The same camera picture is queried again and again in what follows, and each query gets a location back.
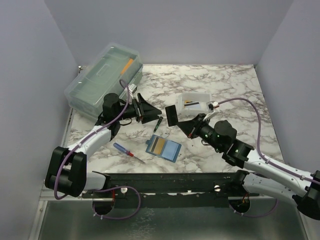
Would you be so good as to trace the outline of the white plastic card tray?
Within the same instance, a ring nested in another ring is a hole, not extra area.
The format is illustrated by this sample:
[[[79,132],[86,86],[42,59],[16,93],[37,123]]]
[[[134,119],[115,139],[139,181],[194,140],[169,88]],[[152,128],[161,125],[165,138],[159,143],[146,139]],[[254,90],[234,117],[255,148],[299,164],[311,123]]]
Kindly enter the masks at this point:
[[[205,92],[185,91],[176,98],[176,111],[181,117],[195,117],[198,114],[207,114],[207,103],[212,96]]]

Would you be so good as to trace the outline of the black credit card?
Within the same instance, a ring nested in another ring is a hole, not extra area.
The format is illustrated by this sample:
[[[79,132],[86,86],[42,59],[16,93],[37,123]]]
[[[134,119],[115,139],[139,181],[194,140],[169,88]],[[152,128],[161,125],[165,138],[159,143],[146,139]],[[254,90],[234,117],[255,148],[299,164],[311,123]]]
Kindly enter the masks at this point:
[[[175,105],[170,105],[165,108],[165,113],[167,117],[167,123],[169,127],[176,126],[179,122],[178,114]]]

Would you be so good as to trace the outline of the blue leather card holder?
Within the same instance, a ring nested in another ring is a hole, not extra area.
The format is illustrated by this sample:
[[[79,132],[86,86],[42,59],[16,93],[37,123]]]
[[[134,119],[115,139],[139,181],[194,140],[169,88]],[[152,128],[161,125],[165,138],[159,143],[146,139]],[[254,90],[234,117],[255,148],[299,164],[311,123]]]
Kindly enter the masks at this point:
[[[147,147],[146,147],[145,152],[148,154],[151,154],[153,156],[162,158],[162,159],[169,161],[171,163],[175,163],[177,161],[178,156],[179,156],[182,145],[180,143],[175,142],[175,141],[168,140],[167,138],[163,138],[163,139],[165,139],[165,144],[163,146],[161,154],[154,154],[154,153],[150,152],[150,148],[151,148],[151,145],[152,145],[155,137],[163,138],[161,136],[153,134],[151,136],[151,138],[146,141]]]

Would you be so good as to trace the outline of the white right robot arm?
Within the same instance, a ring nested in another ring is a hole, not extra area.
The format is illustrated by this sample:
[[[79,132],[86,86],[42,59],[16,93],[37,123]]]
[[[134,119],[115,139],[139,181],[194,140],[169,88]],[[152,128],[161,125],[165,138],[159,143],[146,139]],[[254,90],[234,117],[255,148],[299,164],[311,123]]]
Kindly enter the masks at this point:
[[[249,170],[244,179],[230,183],[230,191],[241,196],[245,192],[267,195],[296,204],[300,213],[320,219],[320,172],[311,173],[283,164],[259,153],[258,149],[237,139],[237,130],[227,120],[209,125],[204,113],[178,122],[177,126],[190,139],[200,137],[229,165]]]

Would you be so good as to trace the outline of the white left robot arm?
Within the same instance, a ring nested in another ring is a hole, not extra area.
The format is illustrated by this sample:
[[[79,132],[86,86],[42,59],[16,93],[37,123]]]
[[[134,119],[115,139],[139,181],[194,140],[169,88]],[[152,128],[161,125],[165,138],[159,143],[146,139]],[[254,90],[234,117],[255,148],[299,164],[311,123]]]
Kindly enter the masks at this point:
[[[132,101],[124,101],[115,93],[103,98],[102,113],[93,129],[68,147],[56,147],[51,155],[44,185],[63,196],[78,197],[93,190],[99,197],[110,194],[110,177],[105,173],[87,172],[87,161],[120,130],[122,120],[135,119],[141,124],[158,120],[162,111],[148,103],[141,94]]]

